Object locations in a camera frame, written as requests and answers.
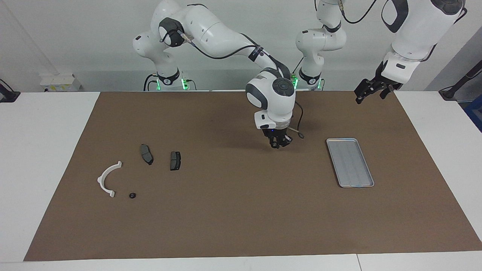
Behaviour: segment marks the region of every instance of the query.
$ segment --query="white table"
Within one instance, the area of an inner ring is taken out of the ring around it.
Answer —
[[[482,134],[437,92],[396,95],[482,239]],[[23,93],[0,104],[0,270],[482,270],[482,251],[22,262],[98,96]]]

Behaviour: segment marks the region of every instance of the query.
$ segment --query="white curved object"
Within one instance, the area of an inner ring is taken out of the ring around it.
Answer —
[[[113,190],[107,189],[107,188],[105,187],[105,185],[104,185],[104,181],[106,180],[107,175],[108,175],[111,171],[113,171],[114,169],[118,169],[118,168],[120,168],[120,167],[122,167],[122,162],[121,162],[121,161],[119,161],[119,162],[118,162],[117,164],[115,164],[115,165],[112,165],[112,166],[108,167],[108,168],[102,173],[102,175],[101,175],[99,178],[97,178],[97,182],[100,184],[100,188],[102,188],[102,190],[104,190],[105,192],[109,193],[109,195],[110,195],[111,198],[113,198],[116,193],[115,193],[115,191],[113,191]]]

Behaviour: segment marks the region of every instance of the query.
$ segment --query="black pole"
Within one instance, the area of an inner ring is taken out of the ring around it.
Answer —
[[[479,71],[482,70],[482,60],[477,63],[462,79],[460,79],[451,89],[446,92],[442,92],[442,96],[448,99],[452,99],[457,92],[465,83],[474,78]]]
[[[13,103],[20,95],[18,91],[8,91],[2,84],[0,84],[0,93],[4,96],[0,103]]]

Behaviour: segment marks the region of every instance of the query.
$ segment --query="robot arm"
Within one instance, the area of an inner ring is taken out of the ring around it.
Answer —
[[[343,48],[347,34],[341,27],[341,11],[338,0],[320,0],[316,17],[323,24],[322,28],[308,29],[298,33],[296,46],[303,53],[303,60],[297,72],[301,84],[314,90],[320,81],[324,51]]]
[[[355,89],[357,103],[379,90],[385,99],[388,93],[407,83],[460,17],[464,4],[465,0],[387,0],[382,20],[396,34],[395,40],[375,77],[362,80]]]
[[[295,89],[284,64],[249,37],[229,29],[204,5],[181,8],[174,0],[163,0],[157,6],[150,32],[137,37],[134,48],[154,62],[161,79],[171,76],[169,81],[173,81],[179,77],[179,69],[163,50],[184,43],[210,58],[243,55],[260,66],[262,71],[246,85],[249,102],[261,109],[254,115],[256,127],[263,130],[273,148],[290,144],[292,138],[286,131],[295,106]]]

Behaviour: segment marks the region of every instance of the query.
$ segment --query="rectangular tray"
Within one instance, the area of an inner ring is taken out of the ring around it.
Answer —
[[[355,138],[329,138],[328,150],[341,187],[372,187],[370,170]]]

